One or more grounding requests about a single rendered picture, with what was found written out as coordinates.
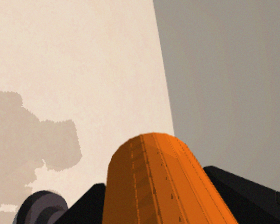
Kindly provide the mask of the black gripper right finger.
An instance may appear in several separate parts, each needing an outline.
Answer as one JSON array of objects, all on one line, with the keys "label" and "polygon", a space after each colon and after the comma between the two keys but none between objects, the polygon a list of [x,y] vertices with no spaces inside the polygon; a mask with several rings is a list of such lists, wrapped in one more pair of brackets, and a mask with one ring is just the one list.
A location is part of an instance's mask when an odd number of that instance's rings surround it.
[{"label": "black gripper right finger", "polygon": [[203,169],[238,224],[280,224],[280,192],[212,165]]}]

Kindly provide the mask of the orange knob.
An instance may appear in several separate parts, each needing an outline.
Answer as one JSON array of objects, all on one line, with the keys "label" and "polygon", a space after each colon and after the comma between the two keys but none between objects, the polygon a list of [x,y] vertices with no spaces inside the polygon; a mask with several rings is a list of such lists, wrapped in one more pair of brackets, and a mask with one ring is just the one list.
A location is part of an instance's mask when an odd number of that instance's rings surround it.
[{"label": "orange knob", "polygon": [[187,144],[148,132],[109,161],[103,224],[238,224]]}]

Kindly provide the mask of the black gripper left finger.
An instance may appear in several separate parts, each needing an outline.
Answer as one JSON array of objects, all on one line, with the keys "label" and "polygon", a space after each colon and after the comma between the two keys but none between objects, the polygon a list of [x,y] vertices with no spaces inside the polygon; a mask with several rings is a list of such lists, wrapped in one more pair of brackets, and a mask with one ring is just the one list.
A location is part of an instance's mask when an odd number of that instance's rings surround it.
[{"label": "black gripper left finger", "polygon": [[55,224],[103,224],[105,184],[93,184]]}]

